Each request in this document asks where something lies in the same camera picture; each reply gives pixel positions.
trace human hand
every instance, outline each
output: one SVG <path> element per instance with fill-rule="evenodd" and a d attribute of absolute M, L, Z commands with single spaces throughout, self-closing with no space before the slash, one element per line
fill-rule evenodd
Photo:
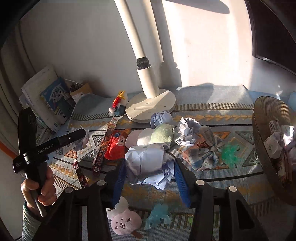
<path fill-rule="evenodd" d="M 31 196 L 30 190 L 36 190 L 39 187 L 39 183 L 34 182 L 30 179 L 25 179 L 21 184 L 22 194 L 27 201 L 27 207 L 36 215 L 40 215 L 36 203 Z M 44 206 L 52 205 L 56 200 L 57 196 L 55 194 L 56 188 L 54 186 L 54 177 L 50 167 L 47 167 L 46 181 L 41 189 L 41 195 L 38 197 L 38 201 Z"/>

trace wall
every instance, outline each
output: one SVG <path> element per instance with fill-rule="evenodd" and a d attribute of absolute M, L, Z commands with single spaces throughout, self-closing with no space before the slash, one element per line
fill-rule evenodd
<path fill-rule="evenodd" d="M 21 20 L 36 71 L 52 63 L 58 75 L 89 81 L 103 96 L 140 91 L 135 56 L 115 3 L 65 2 L 41 1 Z M 296 90 L 295 75 L 252 57 L 244 0 L 127 2 L 160 87 L 243 84 L 282 95 Z"/>
<path fill-rule="evenodd" d="M 0 150 L 0 217 L 11 236 L 22 235 L 22 207 L 25 199 L 20 185 L 23 177 L 14 173 L 12 158 Z"/>

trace plaid bow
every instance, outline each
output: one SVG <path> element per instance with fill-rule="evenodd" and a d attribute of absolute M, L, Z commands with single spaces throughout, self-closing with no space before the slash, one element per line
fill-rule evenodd
<path fill-rule="evenodd" d="M 198 131 L 205 139 L 208 147 L 188 149 L 186 152 L 189 156 L 189 162 L 195 171 L 214 168 L 219 162 L 216 153 L 222 151 L 224 143 L 220 137 L 213 134 L 208 126 L 202 126 Z"/>

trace translucent green toy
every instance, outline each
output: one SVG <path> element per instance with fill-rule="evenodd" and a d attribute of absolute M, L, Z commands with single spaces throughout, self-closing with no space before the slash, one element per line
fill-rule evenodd
<path fill-rule="evenodd" d="M 220 158 L 229 168 L 235 168 L 235 164 L 238 163 L 241 159 L 235 155 L 239 150 L 239 145 L 226 145 L 220 155 Z"/>

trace silver screw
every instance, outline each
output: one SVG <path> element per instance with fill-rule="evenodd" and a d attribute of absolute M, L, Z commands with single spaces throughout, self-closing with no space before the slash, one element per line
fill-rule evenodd
<path fill-rule="evenodd" d="M 96 184 L 97 184 L 98 186 L 104 186 L 104 185 L 106 184 L 106 182 L 105 182 L 104 180 L 98 180 L 98 181 L 96 182 Z"/>
<path fill-rule="evenodd" d="M 71 192 L 73 192 L 73 188 L 72 187 L 67 187 L 65 189 L 65 193 L 71 193 Z"/>
<path fill-rule="evenodd" d="M 229 191 L 236 192 L 237 191 L 237 188 L 235 186 L 230 186 L 229 187 Z"/>
<path fill-rule="evenodd" d="M 196 184 L 197 184 L 198 186 L 202 186 L 202 185 L 205 184 L 205 182 L 204 182 L 203 180 L 197 180 L 197 181 L 196 181 Z"/>

